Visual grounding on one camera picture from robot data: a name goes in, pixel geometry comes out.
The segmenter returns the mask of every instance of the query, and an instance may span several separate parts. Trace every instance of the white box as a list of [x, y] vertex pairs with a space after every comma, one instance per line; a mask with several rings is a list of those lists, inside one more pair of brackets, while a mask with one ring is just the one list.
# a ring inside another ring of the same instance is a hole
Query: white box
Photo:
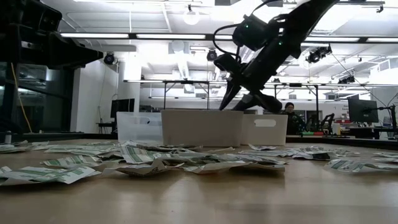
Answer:
[[284, 146], [286, 144], [287, 115], [245, 114], [242, 121], [243, 145]]
[[164, 144], [239, 147], [242, 111], [163, 110]]

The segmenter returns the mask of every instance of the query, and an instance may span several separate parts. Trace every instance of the person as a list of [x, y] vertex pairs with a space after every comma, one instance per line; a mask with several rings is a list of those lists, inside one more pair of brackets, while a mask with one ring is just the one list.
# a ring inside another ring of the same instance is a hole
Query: person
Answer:
[[294, 113], [294, 104], [291, 102], [286, 103], [285, 111], [283, 114], [287, 115], [287, 130], [286, 134], [298, 134], [305, 126], [304, 121], [299, 115]]

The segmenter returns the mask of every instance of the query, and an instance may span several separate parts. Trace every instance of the computer monitor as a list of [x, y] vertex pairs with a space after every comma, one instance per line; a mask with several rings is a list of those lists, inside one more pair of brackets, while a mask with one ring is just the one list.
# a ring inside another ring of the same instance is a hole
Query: computer monitor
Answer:
[[134, 112], [134, 99], [113, 100], [111, 118], [115, 118], [117, 112]]
[[376, 101], [348, 99], [348, 110], [351, 122], [379, 122]]

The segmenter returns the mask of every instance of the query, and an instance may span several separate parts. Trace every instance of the ceiling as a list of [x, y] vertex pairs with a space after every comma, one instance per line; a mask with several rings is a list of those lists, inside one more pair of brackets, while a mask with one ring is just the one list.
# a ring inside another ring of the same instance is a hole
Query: ceiling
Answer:
[[[242, 20], [244, 14], [251, 12], [261, 0], [241, 0], [232, 6], [215, 6], [215, 0], [201, 0], [195, 6], [199, 21], [188, 25], [184, 21], [187, 4], [147, 4], [75, 2], [74, 0], [42, 0], [63, 14], [61, 32], [156, 32], [156, 33], [213, 33], [217, 28]], [[398, 5], [396, 0], [387, 0], [384, 11], [376, 13], [379, 6], [335, 6], [320, 21], [315, 33], [323, 35], [380, 35], [398, 36]], [[289, 11], [289, 7], [264, 7], [256, 15], [269, 19], [275, 13]], [[172, 73], [178, 70], [178, 62], [169, 54], [169, 41], [159, 40], [82, 40], [87, 47], [108, 49], [114, 45], [135, 45], [141, 56], [142, 74], [153, 75]], [[189, 41], [191, 46], [213, 48], [211, 42]], [[220, 42], [220, 47], [234, 52], [232, 42]], [[286, 62], [291, 65], [280, 68], [284, 77], [308, 78], [332, 77], [354, 68], [357, 77], [369, 76], [369, 68], [384, 61], [386, 57], [398, 55], [398, 45], [332, 44], [333, 54], [321, 62], [308, 67], [303, 54], [300, 59]], [[304, 52], [312, 50], [303, 48]], [[186, 56], [189, 70], [215, 71], [215, 66], [207, 62], [206, 52]], [[247, 59], [252, 57], [248, 52]]]

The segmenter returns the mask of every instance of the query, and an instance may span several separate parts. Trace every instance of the table surface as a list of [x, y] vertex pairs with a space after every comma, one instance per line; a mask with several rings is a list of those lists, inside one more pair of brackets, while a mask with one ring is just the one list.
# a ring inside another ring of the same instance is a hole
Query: table surface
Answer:
[[[94, 140], [52, 142], [78, 144]], [[310, 144], [287, 144], [303, 147]], [[383, 150], [353, 160], [372, 161]], [[1, 154], [0, 167], [40, 167], [66, 157], [40, 151]], [[0, 187], [2, 223], [397, 223], [398, 175], [325, 170], [326, 161], [289, 161], [286, 172], [196, 175], [170, 171], [148, 178], [125, 174], [90, 177], [73, 184]]]

